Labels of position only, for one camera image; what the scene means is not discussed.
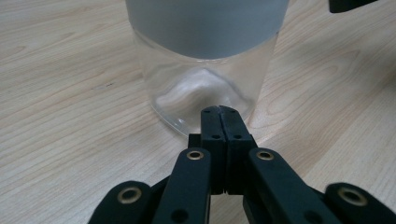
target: black object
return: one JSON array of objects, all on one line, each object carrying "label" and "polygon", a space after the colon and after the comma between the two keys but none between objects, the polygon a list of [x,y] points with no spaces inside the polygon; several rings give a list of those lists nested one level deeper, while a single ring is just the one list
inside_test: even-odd
[{"label": "black object", "polygon": [[329,0],[331,13],[340,13],[373,3],[377,0]]},{"label": "black object", "polygon": [[356,186],[332,184],[324,194],[309,188],[279,154],[257,147],[236,110],[208,107],[201,122],[172,174],[153,187],[117,185],[89,223],[208,223],[210,195],[223,192],[244,195],[249,223],[396,223]]}]

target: wood grain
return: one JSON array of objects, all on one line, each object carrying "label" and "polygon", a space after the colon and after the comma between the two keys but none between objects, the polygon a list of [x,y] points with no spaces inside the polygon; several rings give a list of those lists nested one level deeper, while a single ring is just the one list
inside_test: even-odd
[{"label": "wood grain", "polygon": [[[249,130],[308,185],[396,211],[396,2],[327,7],[290,1]],[[186,146],[149,105],[123,1],[0,2],[0,223],[86,223]],[[248,223],[241,198],[213,197],[211,222]]]}]

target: table surface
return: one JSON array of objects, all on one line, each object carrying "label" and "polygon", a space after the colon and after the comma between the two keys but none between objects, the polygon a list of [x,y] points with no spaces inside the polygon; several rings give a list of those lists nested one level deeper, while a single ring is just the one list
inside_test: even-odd
[{"label": "table surface", "polygon": [[[352,183],[396,211],[396,1],[291,0],[247,126],[309,186]],[[186,146],[149,105],[124,1],[0,2],[0,223],[86,223]],[[248,223],[240,196],[212,197],[210,219]]]}]

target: clear glass jar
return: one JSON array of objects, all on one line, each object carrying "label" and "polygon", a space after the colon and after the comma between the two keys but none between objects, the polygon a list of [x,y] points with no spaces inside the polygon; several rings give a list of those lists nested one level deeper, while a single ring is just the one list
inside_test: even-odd
[{"label": "clear glass jar", "polygon": [[203,60],[177,54],[134,30],[143,78],[154,110],[184,135],[200,132],[200,112],[226,105],[247,119],[257,103],[277,33],[253,49]]}]

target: wooden table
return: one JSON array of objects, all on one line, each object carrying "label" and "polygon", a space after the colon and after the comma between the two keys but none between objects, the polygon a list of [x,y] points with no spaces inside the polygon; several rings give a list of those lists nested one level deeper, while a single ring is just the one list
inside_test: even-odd
[{"label": "wooden table", "polygon": [[[308,185],[396,211],[396,1],[327,7],[290,1],[248,128]],[[0,223],[86,223],[186,146],[149,105],[124,1],[0,2]],[[241,197],[213,197],[211,222],[247,223]]]}]

